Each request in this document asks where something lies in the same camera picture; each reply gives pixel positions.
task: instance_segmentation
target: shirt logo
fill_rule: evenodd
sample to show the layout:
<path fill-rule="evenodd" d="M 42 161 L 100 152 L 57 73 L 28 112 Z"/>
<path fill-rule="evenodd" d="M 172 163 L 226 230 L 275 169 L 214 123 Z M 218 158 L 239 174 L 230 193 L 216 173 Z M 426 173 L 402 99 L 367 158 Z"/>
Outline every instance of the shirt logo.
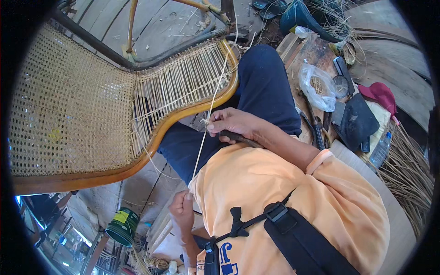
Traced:
<path fill-rule="evenodd" d="M 231 260 L 227 257 L 227 250 L 232 249 L 232 244 L 226 242 L 220 247 L 220 264 L 223 275 L 238 275 L 238 266 L 235 264 L 228 264 Z"/>

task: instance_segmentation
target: orange shirt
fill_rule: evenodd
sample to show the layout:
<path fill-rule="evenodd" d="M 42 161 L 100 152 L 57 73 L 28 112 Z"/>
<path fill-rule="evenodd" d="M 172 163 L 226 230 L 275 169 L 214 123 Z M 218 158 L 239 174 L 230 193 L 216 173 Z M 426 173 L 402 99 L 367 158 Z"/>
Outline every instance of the orange shirt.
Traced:
<path fill-rule="evenodd" d="M 374 274 L 385 258 L 389 221 L 379 193 L 328 150 L 304 174 L 269 150 L 230 145 L 210 158 L 189 188 L 210 236 L 231 231 L 232 207 L 242 208 L 241 221 L 246 222 L 295 189 L 286 206 L 296 209 L 361 274 Z M 294 274 L 263 224 L 249 227 L 248 237 L 217 243 L 221 273 Z M 197 257 L 197 275 L 203 274 L 204 259 L 203 251 Z"/>

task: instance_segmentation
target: woven cane panel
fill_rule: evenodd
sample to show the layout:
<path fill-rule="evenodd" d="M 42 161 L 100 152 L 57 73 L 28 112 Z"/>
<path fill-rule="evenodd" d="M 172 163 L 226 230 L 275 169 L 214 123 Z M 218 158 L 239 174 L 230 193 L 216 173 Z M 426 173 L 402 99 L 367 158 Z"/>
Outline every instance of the woven cane panel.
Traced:
<path fill-rule="evenodd" d="M 231 78 L 220 41 L 207 41 L 135 76 L 133 150 L 152 141 L 156 126 L 170 113 L 218 95 Z"/>
<path fill-rule="evenodd" d="M 9 133 L 12 175 L 130 164 L 133 91 L 132 74 L 45 25 L 17 78 Z"/>

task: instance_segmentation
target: water bottle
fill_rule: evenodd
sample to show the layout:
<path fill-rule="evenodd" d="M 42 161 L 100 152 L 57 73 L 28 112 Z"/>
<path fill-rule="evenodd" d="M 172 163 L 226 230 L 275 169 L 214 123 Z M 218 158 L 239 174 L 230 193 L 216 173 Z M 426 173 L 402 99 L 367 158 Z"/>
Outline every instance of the water bottle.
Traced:
<path fill-rule="evenodd" d="M 389 146 L 391 144 L 391 133 L 386 133 L 385 136 L 379 140 L 376 148 L 374 149 L 373 153 L 370 156 L 371 163 L 376 167 L 379 168 L 384 163 L 388 152 L 389 152 Z"/>

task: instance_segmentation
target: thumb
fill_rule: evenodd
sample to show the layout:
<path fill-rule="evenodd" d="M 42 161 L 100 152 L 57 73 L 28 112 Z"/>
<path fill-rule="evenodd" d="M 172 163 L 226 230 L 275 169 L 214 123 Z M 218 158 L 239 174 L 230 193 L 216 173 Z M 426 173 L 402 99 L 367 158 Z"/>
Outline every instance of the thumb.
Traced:
<path fill-rule="evenodd" d="M 206 129 L 210 132 L 210 133 L 218 133 L 220 131 L 223 130 L 227 130 L 229 123 L 225 120 L 219 120 L 219 121 L 214 121 L 212 123 L 210 123 L 208 126 L 206 126 Z"/>
<path fill-rule="evenodd" d="M 188 213 L 193 211 L 193 193 L 188 192 L 183 199 L 183 212 Z"/>

